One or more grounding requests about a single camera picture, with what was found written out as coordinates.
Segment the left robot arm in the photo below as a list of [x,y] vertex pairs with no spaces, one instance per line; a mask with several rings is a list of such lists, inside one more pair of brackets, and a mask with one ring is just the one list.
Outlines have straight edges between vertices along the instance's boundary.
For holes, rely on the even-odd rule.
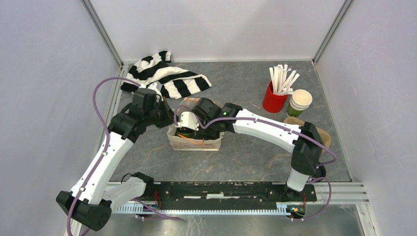
[[140,197],[154,196],[153,178],[134,174],[126,182],[109,190],[106,186],[119,162],[144,134],[147,127],[164,128],[173,123],[174,113],[155,90],[139,88],[132,102],[116,114],[106,128],[106,137],[95,158],[70,191],[56,197],[65,214],[93,231],[101,230],[113,211]]

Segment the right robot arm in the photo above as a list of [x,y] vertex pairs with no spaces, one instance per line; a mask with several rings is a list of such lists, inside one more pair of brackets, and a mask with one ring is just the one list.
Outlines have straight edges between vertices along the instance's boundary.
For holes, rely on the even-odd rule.
[[219,107],[201,98],[191,112],[204,130],[249,135],[275,144],[291,153],[291,170],[284,195],[291,201],[304,194],[304,187],[320,164],[323,140],[312,123],[293,125],[258,116],[243,107],[226,103]]

